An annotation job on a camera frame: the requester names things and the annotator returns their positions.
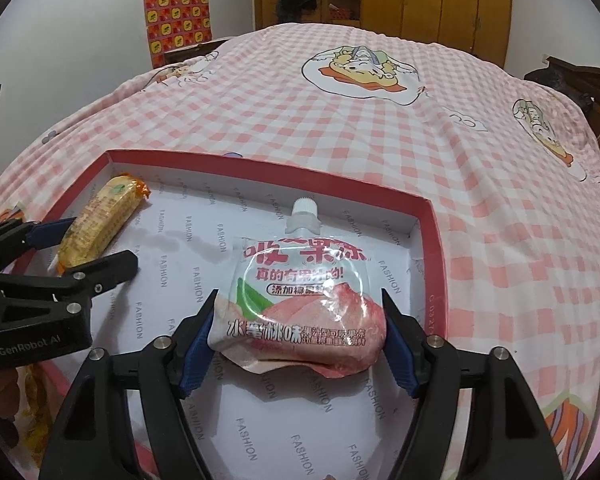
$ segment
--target white wall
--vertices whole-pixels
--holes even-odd
[[[13,0],[0,17],[0,172],[44,130],[151,70],[142,0]],[[215,38],[253,30],[253,0],[210,0]]]
[[[513,0],[505,70],[522,78],[542,56],[600,67],[600,13],[591,0]]]

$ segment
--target wooden shelf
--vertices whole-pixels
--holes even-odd
[[[360,28],[360,20],[331,20],[333,25],[347,25],[347,27]]]
[[[360,19],[360,1],[361,0],[329,0],[329,3],[335,5],[339,9],[350,10],[350,20],[356,21]]]

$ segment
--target metal screw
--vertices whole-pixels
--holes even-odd
[[[69,314],[78,314],[82,310],[82,305],[80,303],[69,303],[66,306],[66,311]]]
[[[165,335],[161,335],[154,340],[154,348],[158,350],[164,350],[171,346],[171,338]]]
[[[94,348],[89,352],[89,359],[92,361],[99,361],[104,357],[104,350],[102,348]]]
[[[440,348],[445,343],[439,335],[430,335],[427,337],[427,344],[432,348]]]
[[[506,348],[503,348],[502,346],[496,346],[496,348],[493,349],[493,355],[495,355],[496,359],[499,359],[500,361],[506,361],[509,359],[510,353]]]

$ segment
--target bed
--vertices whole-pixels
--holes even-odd
[[[560,92],[438,44],[266,28],[139,75],[56,124],[0,177],[0,212],[19,202],[27,219],[44,218],[113,148],[234,152],[423,196],[442,239],[448,338],[513,352],[568,478],[600,383],[600,73],[563,67],[596,97],[589,123]],[[445,478],[468,409],[463,396]]]

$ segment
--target red patterned poster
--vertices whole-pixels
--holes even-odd
[[[144,0],[144,19],[154,68],[165,52],[211,40],[209,0]]]

